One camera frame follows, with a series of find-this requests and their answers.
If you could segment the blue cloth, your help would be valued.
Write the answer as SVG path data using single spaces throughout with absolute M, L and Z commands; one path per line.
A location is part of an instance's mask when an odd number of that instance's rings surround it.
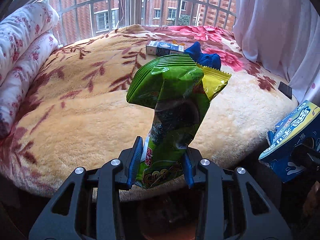
M 199 65 L 217 70 L 221 69 L 220 56 L 217 53 L 203 53 L 199 42 L 195 42 L 192 46 L 187 48 L 184 53 L 189 55 Z

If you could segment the green snack bag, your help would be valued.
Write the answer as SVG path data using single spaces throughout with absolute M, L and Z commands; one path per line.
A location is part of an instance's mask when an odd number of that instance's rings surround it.
M 154 111 L 136 175 L 138 186 L 150 189 L 182 175 L 182 155 L 211 100 L 230 78 L 229 73 L 202 66 L 187 54 L 157 57 L 136 72 L 126 100 Z

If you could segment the blue nasal spray box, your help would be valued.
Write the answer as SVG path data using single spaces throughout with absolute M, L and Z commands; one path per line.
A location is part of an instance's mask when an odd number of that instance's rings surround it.
M 155 56 L 183 54 L 184 46 L 162 41 L 150 41 L 146 46 L 146 53 Z

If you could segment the blue cookie package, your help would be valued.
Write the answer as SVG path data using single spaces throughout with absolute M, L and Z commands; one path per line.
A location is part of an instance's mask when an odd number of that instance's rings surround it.
M 284 183 L 305 169 L 291 158 L 295 146 L 305 144 L 319 151 L 319 106 L 305 100 L 287 117 L 268 131 L 269 148 L 259 156 L 259 162 L 272 169 Z

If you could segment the sheer white curtain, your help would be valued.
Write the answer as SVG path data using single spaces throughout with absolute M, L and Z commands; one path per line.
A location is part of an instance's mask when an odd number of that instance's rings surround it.
M 236 0 L 237 44 L 288 81 L 298 102 L 319 105 L 319 15 L 310 0 Z

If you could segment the window frame with bars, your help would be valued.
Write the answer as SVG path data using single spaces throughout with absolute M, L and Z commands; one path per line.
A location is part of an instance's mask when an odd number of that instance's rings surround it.
M 132 24 L 214 26 L 232 30 L 235 0 L 13 0 L 8 11 L 33 2 L 59 14 L 53 34 L 65 46 Z

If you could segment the small black object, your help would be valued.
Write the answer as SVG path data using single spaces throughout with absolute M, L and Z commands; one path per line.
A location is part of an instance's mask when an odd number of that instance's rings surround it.
M 290 100 L 292 99 L 292 88 L 289 85 L 280 81 L 279 86 L 278 86 L 278 90 L 281 93 L 283 93 Z

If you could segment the folded floral white quilt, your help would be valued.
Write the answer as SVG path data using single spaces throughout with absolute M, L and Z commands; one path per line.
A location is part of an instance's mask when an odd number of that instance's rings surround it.
M 51 5 L 25 5 L 1 22 L 1 138 L 14 124 L 17 112 L 41 66 L 58 48 L 51 30 L 59 15 Z

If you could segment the beige floral plush blanket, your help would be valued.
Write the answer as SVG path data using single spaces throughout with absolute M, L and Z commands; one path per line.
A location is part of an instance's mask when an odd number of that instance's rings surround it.
M 279 91 L 281 77 L 244 57 L 218 27 L 138 24 L 70 44 L 50 55 L 29 88 L 9 135 L 1 140 L 1 175 L 29 193 L 51 196 L 78 166 L 101 167 L 145 137 L 151 109 L 127 103 L 136 71 L 151 61 L 149 41 L 199 42 L 230 73 L 212 100 L 191 147 L 227 168 L 265 142 L 297 107 Z

